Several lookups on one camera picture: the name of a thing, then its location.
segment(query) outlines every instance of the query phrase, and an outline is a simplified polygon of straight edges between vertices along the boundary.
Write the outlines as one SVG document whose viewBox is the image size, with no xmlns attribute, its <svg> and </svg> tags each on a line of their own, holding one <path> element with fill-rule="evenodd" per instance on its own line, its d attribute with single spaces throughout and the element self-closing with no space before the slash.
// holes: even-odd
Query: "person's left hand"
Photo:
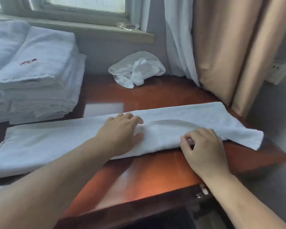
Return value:
<svg viewBox="0 0 286 229">
<path fill-rule="evenodd" d="M 101 146 L 110 158 L 123 155 L 143 139 L 143 133 L 134 135 L 136 126 L 142 123 L 139 116 L 120 113 L 115 118 L 110 117 L 91 142 Z"/>
</svg>

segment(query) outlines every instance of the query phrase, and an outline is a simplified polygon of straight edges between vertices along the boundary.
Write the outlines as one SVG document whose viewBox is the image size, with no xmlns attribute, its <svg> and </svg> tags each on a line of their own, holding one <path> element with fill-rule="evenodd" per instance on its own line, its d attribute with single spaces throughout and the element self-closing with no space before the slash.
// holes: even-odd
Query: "curtain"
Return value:
<svg viewBox="0 0 286 229">
<path fill-rule="evenodd" d="M 166 44 L 173 75 L 186 76 L 199 86 L 192 41 L 193 0 L 164 0 Z"/>
<path fill-rule="evenodd" d="M 286 0 L 195 0 L 199 81 L 246 117 L 286 33 Z"/>
</svg>

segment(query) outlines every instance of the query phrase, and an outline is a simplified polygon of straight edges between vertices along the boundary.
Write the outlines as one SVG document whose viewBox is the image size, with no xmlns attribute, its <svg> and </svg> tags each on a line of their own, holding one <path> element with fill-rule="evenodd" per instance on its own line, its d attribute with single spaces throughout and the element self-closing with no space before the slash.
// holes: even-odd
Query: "forearm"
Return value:
<svg viewBox="0 0 286 229">
<path fill-rule="evenodd" d="M 52 228 L 85 184 L 109 160 L 83 145 L 0 192 L 0 229 Z"/>
<path fill-rule="evenodd" d="M 236 177 L 218 177 L 206 184 L 237 229 L 286 229 L 286 223 Z"/>
</svg>

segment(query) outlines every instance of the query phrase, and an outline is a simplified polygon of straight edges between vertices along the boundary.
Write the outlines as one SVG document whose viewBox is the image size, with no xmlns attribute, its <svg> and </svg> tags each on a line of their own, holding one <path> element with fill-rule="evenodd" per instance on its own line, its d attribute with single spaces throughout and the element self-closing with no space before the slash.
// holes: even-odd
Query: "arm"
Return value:
<svg viewBox="0 0 286 229">
<path fill-rule="evenodd" d="M 130 151 L 143 134 L 131 113 L 109 118 L 98 134 L 0 192 L 0 229 L 53 228 L 85 184 L 112 157 Z"/>
<path fill-rule="evenodd" d="M 187 139 L 195 142 L 193 150 Z M 286 223 L 230 173 L 223 143 L 212 129 L 200 128 L 185 134 L 180 146 L 191 168 L 210 188 L 237 229 L 286 229 Z"/>
</svg>

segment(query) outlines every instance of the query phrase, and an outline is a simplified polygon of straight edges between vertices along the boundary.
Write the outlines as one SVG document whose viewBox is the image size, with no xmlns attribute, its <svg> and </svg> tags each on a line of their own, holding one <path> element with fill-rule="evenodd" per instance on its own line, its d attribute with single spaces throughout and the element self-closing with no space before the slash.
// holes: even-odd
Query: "white wall socket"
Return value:
<svg viewBox="0 0 286 229">
<path fill-rule="evenodd" d="M 266 81 L 278 85 L 286 76 L 286 63 L 275 60 L 272 63 L 272 67 L 266 77 Z"/>
</svg>

